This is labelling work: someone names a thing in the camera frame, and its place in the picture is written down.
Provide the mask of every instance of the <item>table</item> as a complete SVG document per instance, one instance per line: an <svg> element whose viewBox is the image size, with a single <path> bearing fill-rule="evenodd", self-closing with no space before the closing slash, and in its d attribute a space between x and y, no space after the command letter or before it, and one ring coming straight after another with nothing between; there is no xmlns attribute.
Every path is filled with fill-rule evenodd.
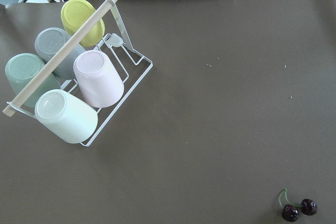
<svg viewBox="0 0 336 224"><path fill-rule="evenodd" d="M119 0L153 69L89 148L2 114L0 222L285 223L287 187L319 205L297 223L333 223L335 3ZM1 6L3 107L5 64L61 6Z"/></svg>

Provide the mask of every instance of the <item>wooden handle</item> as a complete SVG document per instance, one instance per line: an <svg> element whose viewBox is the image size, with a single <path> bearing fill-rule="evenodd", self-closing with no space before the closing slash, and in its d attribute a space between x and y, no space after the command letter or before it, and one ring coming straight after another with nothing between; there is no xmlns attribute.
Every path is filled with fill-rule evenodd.
<svg viewBox="0 0 336 224"><path fill-rule="evenodd" d="M75 32L75 34L65 43L65 45L52 57L52 59L37 73L26 87L13 99L12 104L21 107L22 104L31 96L32 93L44 82L44 80L57 68L57 66L69 55L69 53L79 44L79 42L91 31L95 24L111 8L109 0L104 3L88 18L88 20ZM16 110L7 106L3 113L7 116L13 116Z"/></svg>

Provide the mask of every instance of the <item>mint green cup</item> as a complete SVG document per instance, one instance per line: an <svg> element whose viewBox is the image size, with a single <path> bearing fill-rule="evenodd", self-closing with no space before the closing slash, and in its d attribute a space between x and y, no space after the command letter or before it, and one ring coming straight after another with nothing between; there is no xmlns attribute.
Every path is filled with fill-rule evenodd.
<svg viewBox="0 0 336 224"><path fill-rule="evenodd" d="M10 59L6 65L5 73L14 92L19 94L44 65L41 58L28 53L19 54ZM34 108L37 100L52 89L60 89L60 83L53 74L48 76L24 105Z"/></svg>

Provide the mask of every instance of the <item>white cup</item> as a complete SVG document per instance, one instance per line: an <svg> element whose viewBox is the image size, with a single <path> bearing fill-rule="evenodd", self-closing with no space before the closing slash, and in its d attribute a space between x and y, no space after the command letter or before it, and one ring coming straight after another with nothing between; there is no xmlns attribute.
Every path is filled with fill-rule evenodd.
<svg viewBox="0 0 336 224"><path fill-rule="evenodd" d="M36 37L35 50L45 62L48 62L69 39L70 35L68 35L64 30L57 27L48 28L40 32ZM58 67L54 70L54 74L65 80L74 79L75 73L73 69L73 62L82 52L85 52L85 49L78 44L58 65Z"/></svg>
<svg viewBox="0 0 336 224"><path fill-rule="evenodd" d="M43 94L35 106L35 117L65 142L76 144L96 130L96 111L82 100L60 89Z"/></svg>
<svg viewBox="0 0 336 224"><path fill-rule="evenodd" d="M109 57L102 51L89 50L77 57L73 70L84 100L96 108L118 102L124 84Z"/></svg>

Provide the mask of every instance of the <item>light pink cup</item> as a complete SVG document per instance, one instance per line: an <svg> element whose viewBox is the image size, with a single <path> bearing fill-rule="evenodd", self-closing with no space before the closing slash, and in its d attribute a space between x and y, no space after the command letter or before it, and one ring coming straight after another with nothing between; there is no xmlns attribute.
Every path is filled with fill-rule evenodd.
<svg viewBox="0 0 336 224"><path fill-rule="evenodd" d="M73 70L85 101L96 108L105 108L118 102L124 93L124 84L109 57L98 50L80 54Z"/></svg>

